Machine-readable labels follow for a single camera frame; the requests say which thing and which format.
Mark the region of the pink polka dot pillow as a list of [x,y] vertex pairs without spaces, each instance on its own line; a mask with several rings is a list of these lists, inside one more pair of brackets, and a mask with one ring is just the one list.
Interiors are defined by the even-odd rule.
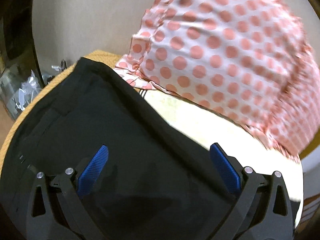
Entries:
[[155,0],[115,70],[227,117],[292,160],[319,130],[319,67],[282,0]]

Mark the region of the cream patterned bed sheet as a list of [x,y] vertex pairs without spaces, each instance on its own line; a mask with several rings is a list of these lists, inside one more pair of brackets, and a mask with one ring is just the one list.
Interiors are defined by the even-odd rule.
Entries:
[[147,90],[142,95],[168,124],[203,147],[218,142],[228,155],[256,172],[268,175],[281,172],[289,198],[300,203],[295,224],[300,223],[304,200],[303,169],[299,159],[293,160],[275,149],[266,149],[243,128],[187,101],[159,90]]

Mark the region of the black pants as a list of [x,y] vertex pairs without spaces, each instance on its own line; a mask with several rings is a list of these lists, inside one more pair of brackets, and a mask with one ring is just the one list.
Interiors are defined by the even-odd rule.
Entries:
[[12,137],[1,205],[24,239],[235,239],[219,161],[81,58]]

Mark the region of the clutter on floor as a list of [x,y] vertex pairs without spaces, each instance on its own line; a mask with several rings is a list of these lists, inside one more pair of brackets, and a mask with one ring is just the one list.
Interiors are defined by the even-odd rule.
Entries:
[[62,60],[51,68],[54,74],[41,71],[33,58],[20,62],[1,56],[1,102],[13,120],[17,119],[43,87],[67,69],[67,62]]

